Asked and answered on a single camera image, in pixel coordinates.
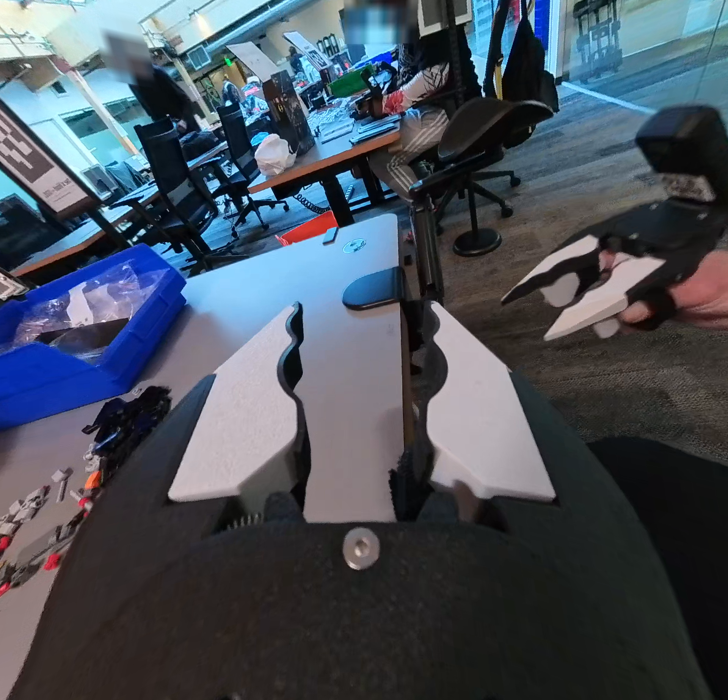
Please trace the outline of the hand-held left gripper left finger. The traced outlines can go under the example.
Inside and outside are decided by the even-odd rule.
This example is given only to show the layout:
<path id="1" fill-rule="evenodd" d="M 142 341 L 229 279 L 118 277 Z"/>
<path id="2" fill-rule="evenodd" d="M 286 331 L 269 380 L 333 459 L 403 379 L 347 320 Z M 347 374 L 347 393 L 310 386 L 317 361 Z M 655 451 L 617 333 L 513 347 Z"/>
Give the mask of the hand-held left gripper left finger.
<path id="1" fill-rule="evenodd" d="M 212 374 L 168 498 L 175 504 L 234 498 L 263 510 L 274 494 L 305 500 L 311 450 L 300 348 L 304 308 L 285 306 Z"/>

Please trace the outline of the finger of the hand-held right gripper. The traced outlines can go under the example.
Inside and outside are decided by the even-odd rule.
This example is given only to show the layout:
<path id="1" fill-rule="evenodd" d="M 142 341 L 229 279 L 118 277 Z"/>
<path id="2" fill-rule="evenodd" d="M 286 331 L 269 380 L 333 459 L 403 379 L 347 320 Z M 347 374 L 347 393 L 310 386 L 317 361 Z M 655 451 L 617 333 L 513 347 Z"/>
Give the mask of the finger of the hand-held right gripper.
<path id="1" fill-rule="evenodd" d="M 506 305 L 540 292 L 544 301 L 554 308 L 573 303 L 600 276 L 599 240 L 585 235 L 555 250 L 536 265 L 501 299 Z"/>
<path id="2" fill-rule="evenodd" d="M 628 293 L 644 285 L 648 277 L 665 263 L 665 260 L 652 256 L 617 255 L 605 282 L 587 291 L 576 304 L 566 308 L 546 332 L 544 340 L 554 341 L 613 320 L 630 304 Z"/>

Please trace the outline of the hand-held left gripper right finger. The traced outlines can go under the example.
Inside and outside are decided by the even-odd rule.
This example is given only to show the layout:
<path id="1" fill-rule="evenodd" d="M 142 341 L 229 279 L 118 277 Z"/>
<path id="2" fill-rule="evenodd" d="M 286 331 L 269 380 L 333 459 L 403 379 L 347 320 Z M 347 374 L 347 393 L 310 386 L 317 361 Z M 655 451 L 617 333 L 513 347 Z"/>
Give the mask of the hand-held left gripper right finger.
<path id="1" fill-rule="evenodd" d="M 441 304 L 423 309 L 425 391 L 414 476 L 452 498 L 461 519 L 486 502 L 557 498 L 510 369 Z"/>

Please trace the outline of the dark lego model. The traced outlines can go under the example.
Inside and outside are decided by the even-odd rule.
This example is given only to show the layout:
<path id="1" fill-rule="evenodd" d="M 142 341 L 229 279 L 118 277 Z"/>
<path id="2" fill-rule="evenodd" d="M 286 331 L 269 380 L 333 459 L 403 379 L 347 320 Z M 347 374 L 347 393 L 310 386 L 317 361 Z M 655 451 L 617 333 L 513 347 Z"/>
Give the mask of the dark lego model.
<path id="1" fill-rule="evenodd" d="M 113 475 L 165 419 L 171 404 L 165 386 L 148 386 L 129 401 L 120 397 L 107 401 L 82 429 L 91 437 L 84 454 L 85 472 L 100 471 L 104 479 Z"/>

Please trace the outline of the pile of lego pieces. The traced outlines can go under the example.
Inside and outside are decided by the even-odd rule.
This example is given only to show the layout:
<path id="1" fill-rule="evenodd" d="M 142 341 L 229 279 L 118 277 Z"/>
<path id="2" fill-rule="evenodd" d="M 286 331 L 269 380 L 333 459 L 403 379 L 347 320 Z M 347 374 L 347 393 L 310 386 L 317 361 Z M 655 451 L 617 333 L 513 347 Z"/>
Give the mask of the pile of lego pieces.
<path id="1" fill-rule="evenodd" d="M 57 570 L 72 541 L 89 516 L 104 486 L 105 474 L 101 469 L 89 472 L 83 486 L 69 488 L 71 470 L 57 470 L 52 475 L 52 486 L 58 488 L 54 506 L 57 521 L 35 538 L 25 529 L 37 520 L 51 497 L 51 485 L 43 485 L 23 500 L 15 501 L 2 516 L 1 595 L 18 589 L 38 572 Z"/>

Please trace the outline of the person's right hand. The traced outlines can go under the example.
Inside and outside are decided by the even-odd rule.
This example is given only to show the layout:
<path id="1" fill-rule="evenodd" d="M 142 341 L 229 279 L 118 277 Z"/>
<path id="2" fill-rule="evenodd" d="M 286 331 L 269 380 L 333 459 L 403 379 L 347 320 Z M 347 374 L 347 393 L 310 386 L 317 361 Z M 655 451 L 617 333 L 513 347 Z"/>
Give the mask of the person's right hand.
<path id="1" fill-rule="evenodd" d="M 703 330 L 727 331 L 727 252 L 714 250 L 687 279 L 636 301 L 617 315 L 622 332 L 656 328 L 661 319 Z"/>

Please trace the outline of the black round base stand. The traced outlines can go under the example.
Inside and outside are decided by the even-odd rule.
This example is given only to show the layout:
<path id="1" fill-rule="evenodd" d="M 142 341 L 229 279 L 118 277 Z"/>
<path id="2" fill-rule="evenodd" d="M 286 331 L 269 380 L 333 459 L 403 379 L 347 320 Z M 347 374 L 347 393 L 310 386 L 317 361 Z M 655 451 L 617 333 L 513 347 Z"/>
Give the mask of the black round base stand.
<path id="1" fill-rule="evenodd" d="M 444 6 L 445 19 L 449 30 L 450 71 L 453 78 L 452 95 L 454 95 L 454 111 L 456 112 L 464 104 L 460 47 L 453 0 L 444 0 Z M 463 188 L 468 195 L 470 230 L 456 237 L 453 242 L 453 252 L 460 257 L 480 257 L 496 250 L 502 243 L 502 237 L 492 228 L 479 229 L 475 204 L 475 183 L 470 175 L 465 178 Z"/>

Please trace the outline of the black pole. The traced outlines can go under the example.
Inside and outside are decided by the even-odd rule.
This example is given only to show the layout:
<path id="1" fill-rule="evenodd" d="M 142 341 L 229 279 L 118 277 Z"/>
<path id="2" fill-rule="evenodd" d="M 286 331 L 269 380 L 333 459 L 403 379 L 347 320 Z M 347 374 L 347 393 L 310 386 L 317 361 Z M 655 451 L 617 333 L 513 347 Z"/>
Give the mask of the black pole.
<path id="1" fill-rule="evenodd" d="M 424 300 L 434 300 L 442 304 L 444 283 L 438 250 L 437 222 L 430 196 L 413 195 L 409 214 L 420 295 Z"/>

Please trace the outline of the black desk clamp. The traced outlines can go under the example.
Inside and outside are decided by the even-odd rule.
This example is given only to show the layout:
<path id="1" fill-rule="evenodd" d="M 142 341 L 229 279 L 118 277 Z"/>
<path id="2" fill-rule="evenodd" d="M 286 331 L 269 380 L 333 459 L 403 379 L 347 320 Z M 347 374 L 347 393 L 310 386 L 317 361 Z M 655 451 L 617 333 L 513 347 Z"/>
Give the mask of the black desk clamp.
<path id="1" fill-rule="evenodd" d="M 343 290 L 341 302 L 350 311 L 367 311 L 406 300 L 405 273 L 396 266 L 353 280 Z"/>

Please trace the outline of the blue plastic bin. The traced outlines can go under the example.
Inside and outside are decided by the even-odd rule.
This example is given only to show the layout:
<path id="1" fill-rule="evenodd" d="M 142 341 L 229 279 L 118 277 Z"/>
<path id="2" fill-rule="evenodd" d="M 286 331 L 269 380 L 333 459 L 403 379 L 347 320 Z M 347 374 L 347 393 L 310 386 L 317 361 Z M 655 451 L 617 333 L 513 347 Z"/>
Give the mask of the blue plastic bin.
<path id="1" fill-rule="evenodd" d="M 2 332 L 9 333 L 11 325 L 18 325 L 25 306 L 37 304 L 39 297 L 60 295 L 64 286 L 77 286 L 84 278 L 101 275 L 105 265 L 121 265 L 124 255 L 130 256 L 142 276 L 161 268 L 161 283 L 142 304 L 141 313 L 121 329 L 97 364 L 86 364 L 42 343 L 2 354 L 2 430 L 120 396 L 134 386 L 186 304 L 185 278 L 147 246 L 96 262 L 32 291 L 26 302 L 9 304 L 3 308 Z"/>

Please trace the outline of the clear plastic bags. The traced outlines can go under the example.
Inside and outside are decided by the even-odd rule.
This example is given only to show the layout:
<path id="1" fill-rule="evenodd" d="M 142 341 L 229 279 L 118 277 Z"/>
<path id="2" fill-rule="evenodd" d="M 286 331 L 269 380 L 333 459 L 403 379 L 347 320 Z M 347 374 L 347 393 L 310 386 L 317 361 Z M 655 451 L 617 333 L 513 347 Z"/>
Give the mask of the clear plastic bags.
<path id="1" fill-rule="evenodd" d="M 2 343 L 2 352 L 37 343 L 96 364 L 158 281 L 158 272 L 139 274 L 129 262 L 107 269 L 28 307 L 13 336 Z"/>

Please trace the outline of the orange plastic bin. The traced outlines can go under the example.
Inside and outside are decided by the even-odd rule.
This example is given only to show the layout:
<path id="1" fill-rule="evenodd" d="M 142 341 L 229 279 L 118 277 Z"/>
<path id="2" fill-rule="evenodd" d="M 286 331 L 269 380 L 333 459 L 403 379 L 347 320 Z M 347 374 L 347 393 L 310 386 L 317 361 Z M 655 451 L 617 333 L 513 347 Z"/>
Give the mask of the orange plastic bin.
<path id="1" fill-rule="evenodd" d="M 332 210 L 316 215 L 290 231 L 275 235 L 281 246 L 291 246 L 305 240 L 323 237 L 332 228 L 337 229 L 338 223 Z"/>

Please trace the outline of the grey trays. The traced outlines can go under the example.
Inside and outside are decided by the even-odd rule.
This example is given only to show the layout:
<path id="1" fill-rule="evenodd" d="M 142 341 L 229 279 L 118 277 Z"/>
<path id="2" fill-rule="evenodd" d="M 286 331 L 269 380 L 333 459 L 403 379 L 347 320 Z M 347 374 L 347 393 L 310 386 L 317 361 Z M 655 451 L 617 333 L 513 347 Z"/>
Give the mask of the grey trays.
<path id="1" fill-rule="evenodd" d="M 359 124 L 354 131 L 354 135 L 350 138 L 350 144 L 356 146 L 365 141 L 397 132 L 400 128 L 402 115 L 390 115 L 378 121 Z"/>

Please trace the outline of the person's black trouser leg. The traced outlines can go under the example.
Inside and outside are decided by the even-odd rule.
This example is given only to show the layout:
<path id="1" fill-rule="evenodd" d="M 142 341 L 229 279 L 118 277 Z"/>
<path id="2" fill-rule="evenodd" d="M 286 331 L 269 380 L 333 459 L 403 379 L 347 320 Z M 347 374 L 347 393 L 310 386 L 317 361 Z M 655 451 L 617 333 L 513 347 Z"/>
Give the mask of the person's black trouser leg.
<path id="1" fill-rule="evenodd" d="M 635 437 L 589 449 L 659 553 L 715 698 L 727 698 L 727 467 Z"/>

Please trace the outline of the wooden top desk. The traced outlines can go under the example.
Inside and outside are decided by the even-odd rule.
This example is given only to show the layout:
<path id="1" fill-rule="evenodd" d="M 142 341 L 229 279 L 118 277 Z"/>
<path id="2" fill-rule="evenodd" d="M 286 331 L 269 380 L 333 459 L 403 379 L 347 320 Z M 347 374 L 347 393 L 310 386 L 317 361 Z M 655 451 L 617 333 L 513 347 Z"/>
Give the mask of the wooden top desk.
<path id="1" fill-rule="evenodd" d="M 380 149 L 387 149 L 400 139 L 400 125 L 390 131 L 356 144 L 351 136 L 340 137 L 327 143 L 317 142 L 305 155 L 299 157 L 293 166 L 274 177 L 259 175 L 249 186 L 249 193 L 270 189 L 278 199 L 290 197 L 304 186 L 319 184 L 340 228 L 354 224 L 354 215 L 392 200 L 395 193 L 383 188 L 371 171 L 370 156 Z M 366 189 L 366 198 L 360 198 L 351 205 L 338 175 L 357 169 Z"/>
<path id="2" fill-rule="evenodd" d="M 57 243 L 33 254 L 18 267 L 11 269 L 10 273 L 17 278 L 29 276 L 30 273 L 51 263 L 68 259 L 90 249 L 104 238 L 113 241 L 118 247 L 130 246 L 132 239 L 130 229 L 141 219 L 142 208 L 149 208 L 159 199 L 159 187 L 150 181 L 115 203 L 107 212 L 102 212 L 101 217 L 113 228 L 113 234 L 105 231 L 96 221 L 87 222 Z"/>

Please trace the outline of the black high-back office chair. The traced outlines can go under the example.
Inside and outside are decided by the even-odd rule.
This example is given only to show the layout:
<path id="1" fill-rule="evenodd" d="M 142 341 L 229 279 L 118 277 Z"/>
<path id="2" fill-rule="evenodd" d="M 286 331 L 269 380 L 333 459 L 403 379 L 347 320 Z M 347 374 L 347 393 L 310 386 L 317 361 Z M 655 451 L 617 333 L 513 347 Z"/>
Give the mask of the black high-back office chair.
<path id="1" fill-rule="evenodd" d="M 234 245 L 212 249 L 203 233 L 219 216 L 217 204 L 204 181 L 194 175 L 184 158 L 183 148 L 175 130 L 156 133 L 143 145 L 149 162 L 157 200 L 154 206 L 144 205 L 141 199 L 126 198 L 146 226 L 137 242 L 147 246 L 168 246 L 177 254 L 189 257 L 180 270 L 194 277 L 249 258 L 233 253 Z"/>
<path id="2" fill-rule="evenodd" d="M 254 213 L 264 231 L 269 228 L 260 214 L 260 205 L 274 209 L 276 205 L 282 205 L 284 211 L 289 210 L 286 201 L 276 199 L 264 199 L 257 201 L 250 195 L 250 185 L 260 176 L 258 163 L 254 156 L 254 149 L 251 144 L 245 126 L 245 118 L 239 107 L 225 105 L 217 110 L 220 119 L 225 141 L 228 144 L 227 154 L 232 162 L 233 171 L 226 174 L 220 163 L 213 163 L 212 167 L 219 186 L 213 192 L 213 198 L 228 197 L 234 205 L 238 219 L 232 227 L 232 234 L 237 237 L 236 227 L 244 224 L 247 216 Z"/>

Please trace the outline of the white plastic bag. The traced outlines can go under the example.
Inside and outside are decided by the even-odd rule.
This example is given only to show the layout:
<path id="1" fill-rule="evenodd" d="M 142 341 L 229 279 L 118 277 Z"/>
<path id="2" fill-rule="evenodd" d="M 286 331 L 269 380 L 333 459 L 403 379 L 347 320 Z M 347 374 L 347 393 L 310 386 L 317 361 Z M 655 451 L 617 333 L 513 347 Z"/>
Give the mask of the white plastic bag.
<path id="1" fill-rule="evenodd" d="M 287 140 L 276 133 L 270 133 L 260 142 L 254 156 L 260 173 L 271 178 L 292 167 L 297 152 L 290 147 Z"/>

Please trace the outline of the green box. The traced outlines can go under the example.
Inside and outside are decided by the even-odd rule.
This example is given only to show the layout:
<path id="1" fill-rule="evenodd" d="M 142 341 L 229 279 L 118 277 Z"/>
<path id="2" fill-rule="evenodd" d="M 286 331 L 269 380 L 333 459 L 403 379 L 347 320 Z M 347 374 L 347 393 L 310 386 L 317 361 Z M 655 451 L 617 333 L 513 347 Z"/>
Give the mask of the green box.
<path id="1" fill-rule="evenodd" d="M 326 91 L 334 99 L 348 98 L 368 90 L 367 80 L 375 74 L 375 68 L 370 64 L 360 69 L 348 69 L 341 77 L 327 84 Z"/>

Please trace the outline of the tall black box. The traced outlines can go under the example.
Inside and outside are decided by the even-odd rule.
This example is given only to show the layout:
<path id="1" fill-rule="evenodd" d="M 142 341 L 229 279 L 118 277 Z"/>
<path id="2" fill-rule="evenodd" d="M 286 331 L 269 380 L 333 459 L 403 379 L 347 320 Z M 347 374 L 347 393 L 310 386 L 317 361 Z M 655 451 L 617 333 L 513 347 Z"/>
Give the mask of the tall black box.
<path id="1" fill-rule="evenodd" d="M 314 147 L 314 136 L 287 71 L 273 73 L 263 83 L 263 93 L 275 133 L 288 143 L 290 151 L 305 155 Z"/>

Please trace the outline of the black white tag board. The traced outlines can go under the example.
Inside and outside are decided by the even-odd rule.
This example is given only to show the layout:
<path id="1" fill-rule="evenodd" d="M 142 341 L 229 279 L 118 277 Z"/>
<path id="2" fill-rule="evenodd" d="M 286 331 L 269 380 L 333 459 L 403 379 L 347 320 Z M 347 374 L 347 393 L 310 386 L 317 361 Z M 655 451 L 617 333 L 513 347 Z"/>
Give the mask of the black white tag board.
<path id="1" fill-rule="evenodd" d="M 321 72 L 333 65 L 331 59 L 325 53 L 318 49 L 298 31 L 284 31 L 282 36 L 291 46 L 295 47 L 301 55 L 307 58 L 309 63 L 318 72 Z"/>
<path id="2" fill-rule="evenodd" d="M 60 220 L 102 207 L 102 200 L 4 102 L 1 169 Z"/>

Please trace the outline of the beige board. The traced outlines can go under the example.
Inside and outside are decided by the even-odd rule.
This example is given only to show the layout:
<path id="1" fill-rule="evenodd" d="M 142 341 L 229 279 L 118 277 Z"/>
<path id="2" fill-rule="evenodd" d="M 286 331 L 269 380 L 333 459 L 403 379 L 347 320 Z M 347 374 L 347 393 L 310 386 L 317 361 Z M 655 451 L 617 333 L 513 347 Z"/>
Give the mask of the beige board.
<path id="1" fill-rule="evenodd" d="M 262 83 L 279 72 L 278 66 L 254 42 L 231 43 L 227 49 Z"/>

